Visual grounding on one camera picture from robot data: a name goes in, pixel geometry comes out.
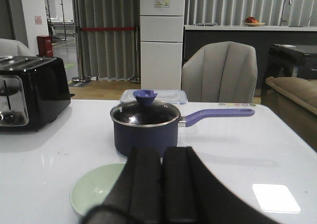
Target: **red rope barrier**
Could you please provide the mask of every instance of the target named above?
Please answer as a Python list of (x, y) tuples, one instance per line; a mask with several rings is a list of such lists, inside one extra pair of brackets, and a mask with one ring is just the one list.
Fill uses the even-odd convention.
[(135, 27), (83, 27), (81, 31), (100, 32), (100, 31), (134, 31)]

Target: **table surface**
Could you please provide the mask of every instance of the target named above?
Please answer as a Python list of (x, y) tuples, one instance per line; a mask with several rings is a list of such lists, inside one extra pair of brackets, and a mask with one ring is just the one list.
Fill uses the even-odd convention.
[[(94, 168), (124, 163), (109, 115), (118, 101), (72, 100), (38, 132), (0, 135), (0, 223), (78, 223), (69, 194)], [(239, 104), (177, 105), (182, 115)], [(317, 154), (268, 108), (252, 117), (206, 118), (180, 127), (178, 146), (192, 146), (209, 170), (237, 196), (281, 223), (317, 223)], [(288, 187), (298, 214), (263, 212), (253, 184)]]

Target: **chair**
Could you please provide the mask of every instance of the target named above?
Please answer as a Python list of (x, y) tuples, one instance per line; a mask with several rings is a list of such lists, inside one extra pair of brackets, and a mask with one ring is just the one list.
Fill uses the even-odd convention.
[(269, 77), (261, 104), (269, 107), (317, 152), (317, 80)]
[(254, 47), (212, 43), (184, 64), (181, 88), (191, 102), (251, 103), (257, 77)]
[(22, 42), (0, 38), (0, 56), (35, 56)]

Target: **plate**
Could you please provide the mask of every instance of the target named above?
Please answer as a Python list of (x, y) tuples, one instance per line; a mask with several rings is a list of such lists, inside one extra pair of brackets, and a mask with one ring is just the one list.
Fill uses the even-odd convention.
[(84, 216), (101, 204), (111, 191), (125, 164), (101, 166), (83, 175), (72, 187), (70, 203), (75, 212)]
[(245, 22), (249, 27), (258, 27), (265, 25), (265, 22)]

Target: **lid knob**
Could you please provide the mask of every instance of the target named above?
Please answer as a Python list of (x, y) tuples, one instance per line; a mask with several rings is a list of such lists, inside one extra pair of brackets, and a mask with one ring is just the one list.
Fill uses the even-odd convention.
[(146, 89), (140, 89), (133, 92), (133, 96), (138, 101), (139, 105), (144, 107), (151, 106), (157, 95), (158, 94), (155, 94), (153, 90)]

